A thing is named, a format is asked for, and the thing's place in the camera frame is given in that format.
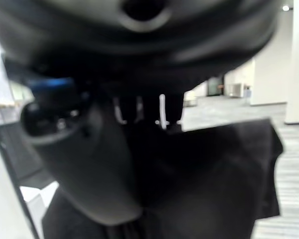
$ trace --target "black cloth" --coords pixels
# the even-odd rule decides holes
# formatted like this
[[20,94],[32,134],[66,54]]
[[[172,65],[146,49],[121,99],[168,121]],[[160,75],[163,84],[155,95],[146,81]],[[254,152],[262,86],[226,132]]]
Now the black cloth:
[[184,94],[165,95],[166,120],[174,124],[181,120],[183,113]]
[[144,120],[154,123],[160,120],[159,95],[143,97]]
[[45,239],[248,239],[255,220],[279,215],[274,169],[283,147],[269,120],[177,134],[138,124],[126,136],[144,214],[102,226],[58,190]]
[[136,97],[120,98],[120,109],[123,120],[126,120],[127,123],[134,123],[137,118]]

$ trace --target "gray carpet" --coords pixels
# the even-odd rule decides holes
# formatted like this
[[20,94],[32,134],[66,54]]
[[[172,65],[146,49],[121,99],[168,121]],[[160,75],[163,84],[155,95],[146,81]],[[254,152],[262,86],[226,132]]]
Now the gray carpet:
[[243,120],[272,119],[285,153],[276,168],[276,184],[282,216],[260,220],[253,239],[299,239],[299,125],[284,124],[286,105],[248,106],[242,99],[208,97],[196,107],[186,108],[184,130],[210,127]]

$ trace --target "mechanical part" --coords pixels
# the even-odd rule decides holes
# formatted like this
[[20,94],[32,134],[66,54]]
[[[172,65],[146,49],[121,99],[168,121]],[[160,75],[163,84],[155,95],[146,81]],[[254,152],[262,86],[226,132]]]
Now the mechanical part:
[[131,156],[106,109],[93,104],[78,116],[58,119],[31,103],[20,123],[25,143],[90,219],[113,226],[141,215]]
[[[280,7],[279,0],[161,0],[143,16],[138,1],[0,0],[0,43],[7,59],[45,77],[97,81],[117,96],[184,93],[261,50]],[[122,12],[133,24],[122,23]]]

